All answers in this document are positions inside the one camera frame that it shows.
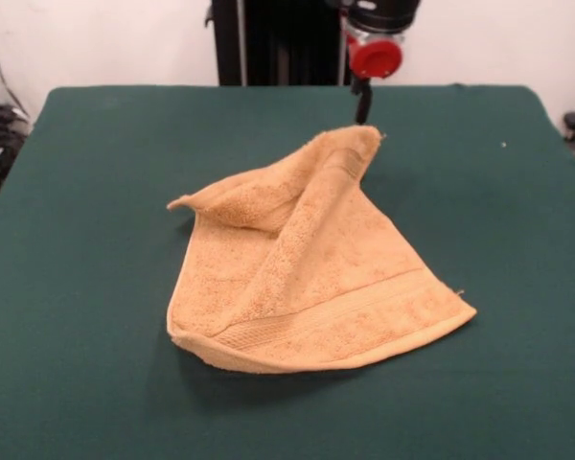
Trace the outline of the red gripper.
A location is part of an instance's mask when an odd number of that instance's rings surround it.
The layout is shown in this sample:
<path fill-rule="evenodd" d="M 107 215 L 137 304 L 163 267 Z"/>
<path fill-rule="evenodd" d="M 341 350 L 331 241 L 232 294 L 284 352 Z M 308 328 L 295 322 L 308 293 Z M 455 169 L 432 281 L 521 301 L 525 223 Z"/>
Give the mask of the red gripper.
<path fill-rule="evenodd" d="M 386 79 L 395 74 L 403 63 L 403 51 L 399 42 L 389 35 L 346 33 L 346 36 L 349 68 L 355 75 L 350 89 L 358 97 L 355 121 L 357 125 L 364 125 L 373 100 L 369 79 Z"/>

